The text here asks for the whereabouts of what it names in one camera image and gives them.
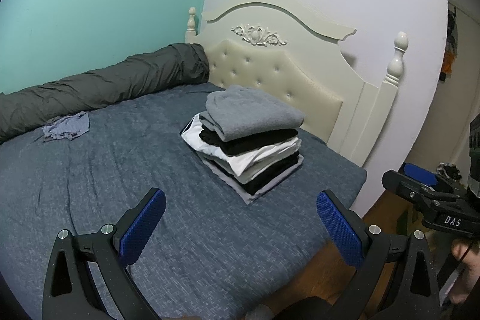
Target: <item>metal screw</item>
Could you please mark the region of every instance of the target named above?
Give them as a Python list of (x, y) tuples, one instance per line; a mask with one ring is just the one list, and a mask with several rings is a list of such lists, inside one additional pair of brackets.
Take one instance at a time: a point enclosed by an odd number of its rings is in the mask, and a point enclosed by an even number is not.
[(58, 234), (59, 239), (64, 239), (68, 236), (68, 231), (66, 229), (62, 229)]
[(374, 235), (378, 235), (382, 231), (379, 226), (369, 226), (368, 230)]
[(413, 235), (414, 235), (417, 239), (419, 239), (419, 240), (422, 240), (422, 239), (425, 237), (425, 235), (423, 234), (423, 232), (422, 232), (422, 231), (419, 231), (419, 230), (415, 231), (415, 232), (413, 233)]
[(102, 227), (102, 233), (105, 234), (105, 235), (108, 235), (112, 231), (113, 231), (113, 225), (112, 224), (105, 224)]

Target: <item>orange object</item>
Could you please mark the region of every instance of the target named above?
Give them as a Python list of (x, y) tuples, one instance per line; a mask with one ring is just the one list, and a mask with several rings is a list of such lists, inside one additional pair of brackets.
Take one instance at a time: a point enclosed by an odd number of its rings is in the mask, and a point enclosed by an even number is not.
[(455, 61), (455, 54), (450, 51), (445, 51), (443, 55), (443, 64), (442, 64), (442, 72), (445, 74), (452, 73), (452, 63)]

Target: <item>carved floral ornament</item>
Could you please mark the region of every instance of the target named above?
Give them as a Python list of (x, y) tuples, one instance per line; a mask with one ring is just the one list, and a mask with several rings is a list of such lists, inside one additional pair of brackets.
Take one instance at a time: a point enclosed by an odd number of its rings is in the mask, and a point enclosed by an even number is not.
[(267, 44), (285, 45), (287, 43), (282, 41), (276, 32), (270, 32), (268, 28), (263, 28), (260, 25), (238, 25), (231, 30), (251, 45), (267, 46)]

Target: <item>white wooden headboard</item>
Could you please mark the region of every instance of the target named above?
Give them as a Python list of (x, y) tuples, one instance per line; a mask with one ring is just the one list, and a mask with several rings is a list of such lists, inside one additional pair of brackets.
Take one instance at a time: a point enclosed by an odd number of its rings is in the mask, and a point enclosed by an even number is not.
[(406, 34), (395, 39), (381, 87), (366, 83), (347, 63), (338, 41), (355, 29), (328, 21), (297, 0), (232, 0), (202, 13), (195, 9), (186, 43), (203, 46), (213, 84), (261, 88), (302, 110), (303, 129), (362, 166), (390, 112), (403, 72)]

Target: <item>folded clothes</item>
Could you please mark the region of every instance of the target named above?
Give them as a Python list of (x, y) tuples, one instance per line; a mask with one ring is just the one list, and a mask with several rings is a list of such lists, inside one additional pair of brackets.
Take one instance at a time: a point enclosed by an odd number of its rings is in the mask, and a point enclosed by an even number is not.
[(300, 148), (300, 144), (296, 145), (295, 148), (288, 148), (283, 152), (275, 153), (274, 155), (269, 156), (261, 160), (260, 162), (256, 162), (252, 164), (241, 175), (235, 175), (233, 170), (230, 168), (230, 165), (224, 160), (216, 156), (205, 155), (203, 152), (197, 152), (197, 154), (205, 159), (212, 160), (218, 166), (220, 166), (221, 169), (225, 170), (228, 174), (232, 175), (232, 177), (234, 177), (235, 180), (240, 182), (242, 185), (245, 185), (246, 183), (249, 183), (251, 180), (254, 180), (258, 175), (263, 173), (273, 164), (296, 153), (299, 150), (299, 148)]
[(275, 157), (285, 151), (287, 151), (287, 155), (298, 151), (302, 142), (298, 137), (293, 137), (292, 139), (284, 141), (283, 143), (267, 145), (265, 147), (258, 148), (257, 150), (242, 153), (237, 156), (227, 156), (220, 149), (220, 147), (210, 145), (200, 139), (201, 131), (202, 123), (200, 122), (199, 115), (197, 114), (186, 125), (186, 127), (182, 129), (181, 137), (195, 151), (203, 152), (206, 155), (214, 156), (225, 161), (236, 176), (242, 175), (243, 172), (249, 167), (257, 162), (267, 159), (268, 157)]
[(223, 141), (216, 132), (211, 131), (205, 127), (205, 125), (202, 125), (200, 139), (205, 143), (220, 147), (227, 156), (235, 156), (244, 152), (256, 150), (265, 145), (281, 143), (282, 141), (291, 139), (297, 135), (298, 131), (296, 129), (279, 129), (245, 136), (232, 141)]
[(45, 141), (68, 139), (73, 140), (88, 132), (90, 119), (87, 112), (80, 112), (76, 115), (55, 117), (47, 121), (42, 127)]
[(305, 117), (300, 110), (263, 90), (238, 85), (208, 94), (205, 107), (200, 120), (222, 141), (270, 130), (298, 128)]
[(287, 156), (286, 158), (279, 160), (278, 162), (273, 163), (265, 171), (261, 172), (258, 176), (256, 176), (255, 179), (252, 179), (250, 182), (247, 182), (245, 184), (242, 184), (239, 181), (237, 181), (232, 174), (224, 170), (223, 167), (220, 164), (217, 164), (217, 162), (215, 162), (214, 160), (211, 160), (210, 162), (215, 166), (217, 166), (217, 168), (220, 171), (222, 171), (225, 175), (229, 176), (231, 179), (237, 182), (237, 184), (243, 190), (245, 190), (248, 194), (254, 195), (262, 187), (264, 187), (274, 178), (282, 174), (282, 172), (284, 172), (286, 169), (297, 164), (298, 161), (299, 161), (299, 153), (297, 151), (294, 154)]
[(215, 166), (212, 162), (202, 159), (202, 162), (207, 165), (212, 172), (217, 175), (221, 180), (226, 182), (230, 187), (232, 187), (237, 194), (243, 199), (243, 201), (249, 205), (253, 201), (255, 201), (257, 198), (260, 198), (263, 194), (266, 192), (270, 191), (272, 188), (274, 188), (276, 185), (278, 185), (281, 181), (283, 181), (285, 178), (287, 178), (292, 172), (294, 172), (297, 168), (299, 168), (303, 162), (303, 156), (299, 155), (298, 156), (298, 162), (291, 166), (290, 168), (287, 168), (285, 171), (283, 171), (280, 175), (276, 176), (273, 178), (270, 182), (268, 182), (265, 186), (263, 186), (261, 189), (259, 189), (254, 195), (251, 195), (247, 193), (241, 186), (240, 184), (225, 174), (223, 171), (221, 171), (217, 166)]

